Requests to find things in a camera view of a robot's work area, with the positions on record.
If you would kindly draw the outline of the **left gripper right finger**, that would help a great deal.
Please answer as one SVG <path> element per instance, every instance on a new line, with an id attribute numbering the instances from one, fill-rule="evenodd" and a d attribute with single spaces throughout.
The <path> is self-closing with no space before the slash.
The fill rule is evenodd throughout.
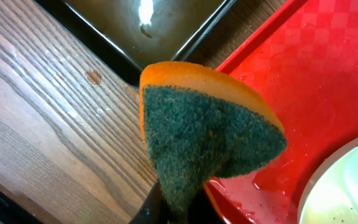
<path id="1" fill-rule="evenodd" d="M 204 189 L 196 194 L 188 208 L 188 224 L 224 224 Z"/>

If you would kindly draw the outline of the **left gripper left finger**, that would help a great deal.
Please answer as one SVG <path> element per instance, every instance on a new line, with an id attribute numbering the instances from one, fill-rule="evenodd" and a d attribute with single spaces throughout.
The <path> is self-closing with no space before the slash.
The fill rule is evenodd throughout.
<path id="1" fill-rule="evenodd" d="M 166 224 L 167 204 L 163 198 L 160 182 L 151 188 L 147 198 L 129 224 Z"/>

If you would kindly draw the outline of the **green and orange sponge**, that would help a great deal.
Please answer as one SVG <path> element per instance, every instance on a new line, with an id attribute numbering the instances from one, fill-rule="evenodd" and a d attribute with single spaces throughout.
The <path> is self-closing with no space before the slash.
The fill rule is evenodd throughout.
<path id="1" fill-rule="evenodd" d="M 175 220 L 213 177 L 266 166 L 287 147 L 264 99 L 239 80 L 190 62 L 159 62 L 140 75 L 139 120 L 151 167 Z"/>

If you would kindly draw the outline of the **white plate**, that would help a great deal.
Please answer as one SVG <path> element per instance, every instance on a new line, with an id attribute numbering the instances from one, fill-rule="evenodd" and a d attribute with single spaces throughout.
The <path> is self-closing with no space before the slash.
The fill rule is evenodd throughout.
<path id="1" fill-rule="evenodd" d="M 358 223 L 358 138 L 332 153 L 310 177 L 297 222 Z"/>

